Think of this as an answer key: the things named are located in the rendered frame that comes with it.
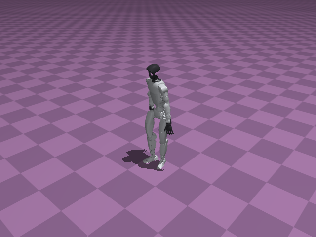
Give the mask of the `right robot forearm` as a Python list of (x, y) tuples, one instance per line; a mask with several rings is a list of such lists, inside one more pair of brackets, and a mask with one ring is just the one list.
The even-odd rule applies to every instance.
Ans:
[(154, 108), (154, 103), (152, 101), (152, 98), (150, 98), (150, 97), (149, 97), (149, 106), (151, 106), (152, 109)]

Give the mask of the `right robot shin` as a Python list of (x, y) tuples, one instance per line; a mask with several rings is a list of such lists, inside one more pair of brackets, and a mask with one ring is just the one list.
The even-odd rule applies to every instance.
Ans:
[(148, 140), (148, 146), (149, 146), (151, 157), (154, 158), (155, 157), (156, 141), (155, 140), (151, 141), (148, 137), (147, 137), (147, 140)]

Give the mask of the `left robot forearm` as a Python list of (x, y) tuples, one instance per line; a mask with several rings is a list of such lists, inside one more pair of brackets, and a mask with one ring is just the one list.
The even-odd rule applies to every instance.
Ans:
[(170, 115), (170, 106), (169, 104), (165, 104), (164, 106), (164, 112), (165, 112), (165, 119), (166, 119), (166, 123), (170, 123), (170, 120), (171, 120), (171, 115)]

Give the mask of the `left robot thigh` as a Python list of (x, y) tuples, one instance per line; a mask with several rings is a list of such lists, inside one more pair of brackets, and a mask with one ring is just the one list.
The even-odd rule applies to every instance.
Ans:
[(159, 138), (160, 138), (160, 144), (164, 144), (166, 143), (166, 139), (167, 139), (167, 134), (166, 134), (166, 130), (164, 131), (164, 129), (166, 128), (166, 119), (165, 119), (165, 115), (162, 115), (162, 119), (160, 120), (159, 123)]

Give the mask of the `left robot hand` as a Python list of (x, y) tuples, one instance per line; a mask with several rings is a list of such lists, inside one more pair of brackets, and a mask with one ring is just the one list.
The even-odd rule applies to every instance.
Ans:
[(171, 126), (171, 120), (170, 123), (166, 123), (166, 128), (164, 129), (164, 131), (166, 130), (166, 134), (174, 134), (173, 130), (172, 130), (172, 126)]

